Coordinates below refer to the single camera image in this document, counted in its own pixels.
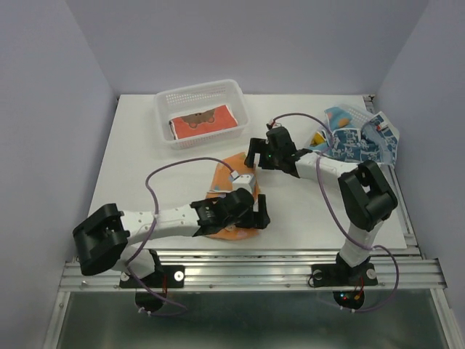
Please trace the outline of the red bear towel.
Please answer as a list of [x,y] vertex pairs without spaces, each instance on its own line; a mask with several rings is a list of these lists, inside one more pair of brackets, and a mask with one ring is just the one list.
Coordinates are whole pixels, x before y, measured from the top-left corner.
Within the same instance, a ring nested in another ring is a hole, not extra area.
[[238,126],[238,121],[226,105],[178,116],[169,121],[171,133],[175,140],[196,137],[200,135],[232,129]]

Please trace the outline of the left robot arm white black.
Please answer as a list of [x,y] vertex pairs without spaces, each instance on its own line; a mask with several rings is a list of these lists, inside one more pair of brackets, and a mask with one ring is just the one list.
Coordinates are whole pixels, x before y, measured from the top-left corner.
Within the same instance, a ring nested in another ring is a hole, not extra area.
[[211,236],[229,227],[262,230],[270,224],[266,196],[244,188],[159,212],[120,210],[105,204],[73,229],[83,276],[116,270],[145,286],[161,280],[161,264],[144,245],[152,239]]

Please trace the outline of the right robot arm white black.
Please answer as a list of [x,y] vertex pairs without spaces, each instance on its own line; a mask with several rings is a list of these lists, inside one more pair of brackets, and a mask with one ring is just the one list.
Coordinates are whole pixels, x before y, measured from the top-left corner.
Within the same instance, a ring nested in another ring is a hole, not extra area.
[[370,253],[377,233],[397,208],[398,200],[375,161],[351,164],[325,157],[320,151],[299,150],[285,127],[274,127],[264,139],[250,140],[244,164],[314,180],[321,190],[328,185],[339,190],[349,218],[349,227],[343,231],[344,245],[333,264],[312,267],[311,287],[377,285]]

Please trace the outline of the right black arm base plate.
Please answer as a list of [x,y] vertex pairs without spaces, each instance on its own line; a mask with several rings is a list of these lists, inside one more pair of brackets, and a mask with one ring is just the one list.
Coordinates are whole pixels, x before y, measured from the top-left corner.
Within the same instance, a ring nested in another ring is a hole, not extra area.
[[317,264],[312,266],[311,287],[342,288],[349,286],[377,286],[379,284],[374,265],[359,265],[348,268],[337,264]]

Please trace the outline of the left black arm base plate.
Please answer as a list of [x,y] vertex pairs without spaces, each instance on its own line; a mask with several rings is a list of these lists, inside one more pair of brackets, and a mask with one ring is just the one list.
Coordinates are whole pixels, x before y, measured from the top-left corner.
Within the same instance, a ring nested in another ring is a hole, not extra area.
[[185,283],[184,265],[165,265],[162,271],[156,271],[142,279],[142,282],[155,289],[181,289]]

